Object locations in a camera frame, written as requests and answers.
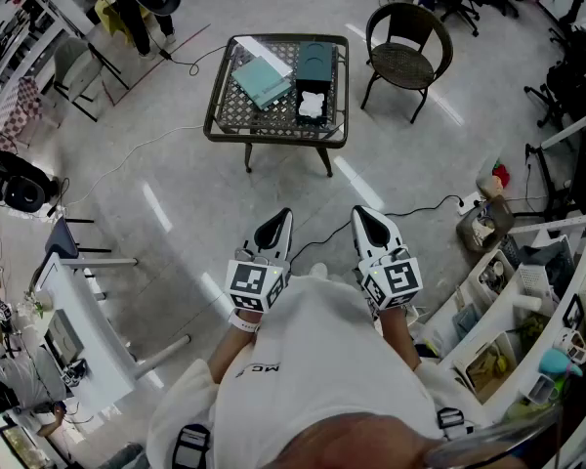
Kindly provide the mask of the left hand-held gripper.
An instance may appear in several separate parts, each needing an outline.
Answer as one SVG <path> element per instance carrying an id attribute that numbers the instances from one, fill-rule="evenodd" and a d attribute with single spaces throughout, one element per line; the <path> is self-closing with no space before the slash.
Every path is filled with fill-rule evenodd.
<path id="1" fill-rule="evenodd" d="M 293 212 L 284 207 L 254 232 L 259 250 L 272 258 L 239 248 L 229 261 L 225 292 L 238 310 L 266 314 L 287 287 L 290 263 L 285 259 L 291 246 Z"/>

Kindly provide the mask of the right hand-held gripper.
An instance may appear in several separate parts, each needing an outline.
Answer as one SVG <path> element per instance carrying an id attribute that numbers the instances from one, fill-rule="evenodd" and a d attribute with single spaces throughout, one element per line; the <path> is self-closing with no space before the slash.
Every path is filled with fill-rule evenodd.
<path id="1" fill-rule="evenodd" d="M 356 205 L 351 213 L 360 259 L 360 287 L 374 314 L 401 308 L 423 289 L 418 260 L 411 257 L 398 226 L 381 212 Z"/>

